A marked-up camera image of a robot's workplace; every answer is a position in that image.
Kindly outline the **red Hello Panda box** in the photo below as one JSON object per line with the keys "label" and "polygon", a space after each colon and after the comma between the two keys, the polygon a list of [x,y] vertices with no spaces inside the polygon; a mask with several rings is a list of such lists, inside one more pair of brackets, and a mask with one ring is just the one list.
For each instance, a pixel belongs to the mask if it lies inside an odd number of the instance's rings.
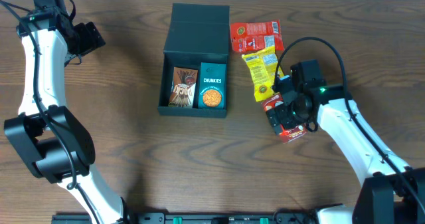
{"label": "red Hello Panda box", "polygon": [[290,105],[284,102],[280,93],[276,93],[261,102],[274,133],[283,143],[288,143],[307,133],[303,125],[292,117]]}

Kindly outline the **teal Chunkies cookie box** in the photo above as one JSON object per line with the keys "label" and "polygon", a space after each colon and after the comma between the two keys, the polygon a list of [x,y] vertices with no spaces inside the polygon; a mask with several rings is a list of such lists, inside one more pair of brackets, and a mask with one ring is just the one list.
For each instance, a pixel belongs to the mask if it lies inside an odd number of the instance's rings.
{"label": "teal Chunkies cookie box", "polygon": [[226,92],[225,64],[201,64],[198,108],[224,109]]}

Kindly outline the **brown Pocky box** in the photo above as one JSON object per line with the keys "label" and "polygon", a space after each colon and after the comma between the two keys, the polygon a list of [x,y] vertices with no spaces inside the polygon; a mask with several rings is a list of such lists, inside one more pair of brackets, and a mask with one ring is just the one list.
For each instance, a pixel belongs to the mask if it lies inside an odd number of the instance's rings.
{"label": "brown Pocky box", "polygon": [[174,68],[169,107],[193,107],[197,75],[196,69]]}

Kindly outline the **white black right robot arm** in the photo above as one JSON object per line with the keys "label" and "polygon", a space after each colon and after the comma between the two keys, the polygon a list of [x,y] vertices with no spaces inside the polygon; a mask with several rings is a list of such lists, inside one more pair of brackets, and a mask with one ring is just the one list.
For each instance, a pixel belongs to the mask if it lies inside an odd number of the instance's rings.
{"label": "white black right robot arm", "polygon": [[361,191],[353,207],[315,210],[316,223],[423,223],[424,169],[398,157],[363,118],[342,84],[328,85],[316,60],[275,74],[272,88],[282,100],[266,114],[275,132],[321,128],[353,168]]}

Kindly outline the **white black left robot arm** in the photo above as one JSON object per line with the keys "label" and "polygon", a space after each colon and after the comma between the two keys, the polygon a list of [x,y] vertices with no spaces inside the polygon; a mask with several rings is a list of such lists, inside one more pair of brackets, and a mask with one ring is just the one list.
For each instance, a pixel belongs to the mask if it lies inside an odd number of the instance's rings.
{"label": "white black left robot arm", "polygon": [[134,223],[126,203],[95,166],[91,135],[68,109],[64,70],[75,58],[102,47],[95,24],[74,24],[69,0],[33,0],[18,18],[25,50],[25,88],[18,115],[4,132],[27,169],[67,190],[88,212],[90,223]]}

